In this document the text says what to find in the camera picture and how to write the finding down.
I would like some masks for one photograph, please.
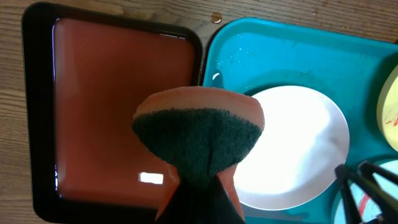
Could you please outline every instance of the yellow bowl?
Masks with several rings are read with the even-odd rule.
[[[380,92],[377,123],[388,143],[398,151],[398,66],[391,72]]]

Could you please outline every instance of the wood grain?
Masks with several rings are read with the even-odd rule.
[[[21,15],[35,0],[0,0],[0,223],[43,223],[32,209]],[[261,17],[370,39],[398,39],[398,0],[64,0],[108,14],[177,24],[206,44],[222,24]]]

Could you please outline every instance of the teal plastic tray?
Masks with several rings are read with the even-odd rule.
[[[398,155],[376,121],[379,93],[397,64],[398,45],[245,18],[214,36],[203,85],[247,95],[281,85],[322,92],[345,115],[351,139],[346,164],[357,166]],[[330,223],[337,192],[333,184],[312,201],[284,211],[244,207],[247,223]]]

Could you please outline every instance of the reddish brown water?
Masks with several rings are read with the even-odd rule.
[[[72,200],[157,207],[164,164],[130,129],[136,107],[158,91],[188,86],[193,47],[139,30],[60,19],[54,30],[58,192]]]

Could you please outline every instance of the sponge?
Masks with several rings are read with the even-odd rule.
[[[170,199],[173,205],[165,209],[168,215],[159,219],[166,220],[163,223],[232,219],[236,211],[228,210],[233,205],[216,175],[241,162],[260,137],[264,117],[259,102],[219,88],[180,87],[151,95],[133,118],[132,129],[141,142],[176,167],[180,178],[180,187]],[[196,218],[175,214],[182,210]]]

